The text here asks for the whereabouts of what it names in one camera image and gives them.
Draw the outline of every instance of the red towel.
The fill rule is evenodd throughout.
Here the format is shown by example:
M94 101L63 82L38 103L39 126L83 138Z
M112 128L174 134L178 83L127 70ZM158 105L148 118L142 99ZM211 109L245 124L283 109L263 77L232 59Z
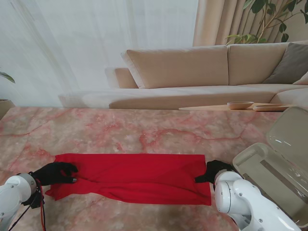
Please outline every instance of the red towel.
M194 182L205 173L204 155L63 154L55 162L78 168L76 183L46 192L55 200L91 192L129 203L211 205L209 183Z

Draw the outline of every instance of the clear plastic container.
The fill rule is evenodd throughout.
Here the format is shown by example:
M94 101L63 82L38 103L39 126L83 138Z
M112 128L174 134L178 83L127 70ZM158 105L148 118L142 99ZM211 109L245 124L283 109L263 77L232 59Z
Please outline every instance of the clear plastic container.
M308 226L308 111L287 109L267 133L269 145L255 143L233 165L299 227Z

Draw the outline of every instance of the marble table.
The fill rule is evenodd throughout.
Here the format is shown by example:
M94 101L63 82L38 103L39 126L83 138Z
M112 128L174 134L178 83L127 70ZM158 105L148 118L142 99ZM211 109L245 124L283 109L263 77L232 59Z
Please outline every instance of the marble table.
M249 145L266 142L265 133L279 115L15 107L0 121L0 183L64 153L204 154L207 161L231 162ZM128 204L93 193L57 202L45 198L49 231L238 230L216 210L214 199L213 206L201 206ZM15 229L41 230L39 209L30 209Z

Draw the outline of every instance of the gray pillow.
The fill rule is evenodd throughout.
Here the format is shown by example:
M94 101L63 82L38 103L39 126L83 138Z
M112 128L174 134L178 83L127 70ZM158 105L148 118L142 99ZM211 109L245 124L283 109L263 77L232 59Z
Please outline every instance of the gray pillow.
M293 84L300 80L307 71L308 45L290 42L273 74L263 83Z

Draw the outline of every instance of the wooden coffee table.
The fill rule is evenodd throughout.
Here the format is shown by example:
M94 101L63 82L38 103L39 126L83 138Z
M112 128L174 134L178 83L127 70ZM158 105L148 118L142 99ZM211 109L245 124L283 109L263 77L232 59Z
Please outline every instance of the wooden coffee table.
M250 107L242 110L231 110L226 104L224 105L214 105L214 106L200 106L200 107L182 107L179 110L195 110L195 111L245 111L245 112L255 112L253 107L259 105L271 105L271 103L254 103Z

